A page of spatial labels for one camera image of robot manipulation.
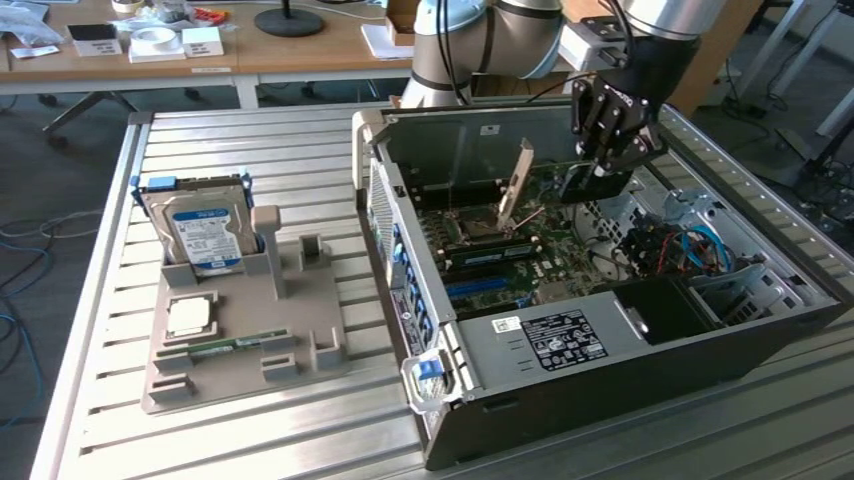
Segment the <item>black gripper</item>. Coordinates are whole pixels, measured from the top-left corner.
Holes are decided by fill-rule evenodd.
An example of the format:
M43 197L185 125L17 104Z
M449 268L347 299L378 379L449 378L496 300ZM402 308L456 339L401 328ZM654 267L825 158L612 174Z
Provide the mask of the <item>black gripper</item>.
M573 86L572 129L580 157L597 176L634 169L666 151L658 118L700 50L701 40L644 36L626 54L613 48L616 67Z

